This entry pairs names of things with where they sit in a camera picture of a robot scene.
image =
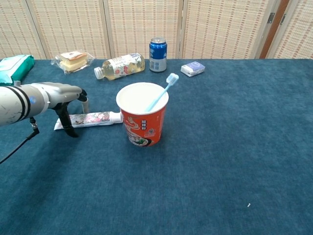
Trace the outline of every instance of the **blue toothbrush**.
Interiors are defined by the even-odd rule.
[[[161,99],[161,97],[167,92],[167,90],[173,86],[179,79],[179,76],[177,74],[171,73],[167,79],[166,82],[168,83],[167,87],[162,91],[162,93],[155,99],[153,102],[146,108],[145,112],[150,112],[153,107],[158,103],[158,101]]]

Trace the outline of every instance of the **orange paper cup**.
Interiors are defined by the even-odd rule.
[[[151,146],[160,140],[168,93],[162,96],[150,112],[144,110],[163,90],[164,88],[157,84],[139,82],[130,84],[118,92],[116,103],[123,115],[123,123],[131,143]]]

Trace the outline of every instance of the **small box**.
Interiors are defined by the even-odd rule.
[[[194,75],[197,75],[201,72],[203,72],[205,69],[205,66],[200,64],[197,61],[191,62],[189,64],[181,66],[180,71],[184,74],[186,74],[189,77],[192,77]]]

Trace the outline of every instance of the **blue tablecloth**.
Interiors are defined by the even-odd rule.
[[[41,133],[0,165],[0,234],[311,234],[313,60],[198,60],[205,72],[187,77],[192,61],[99,81],[103,60],[69,75],[37,60],[24,84],[80,86],[91,112],[118,112],[131,83],[180,80],[154,146],[132,145],[122,124],[74,139],[53,131],[53,110],[36,116]],[[0,127],[0,157],[31,132],[28,120]]]

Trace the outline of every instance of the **soda can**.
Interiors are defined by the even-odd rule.
[[[154,37],[149,44],[149,68],[154,72],[166,70],[167,43],[163,37]]]

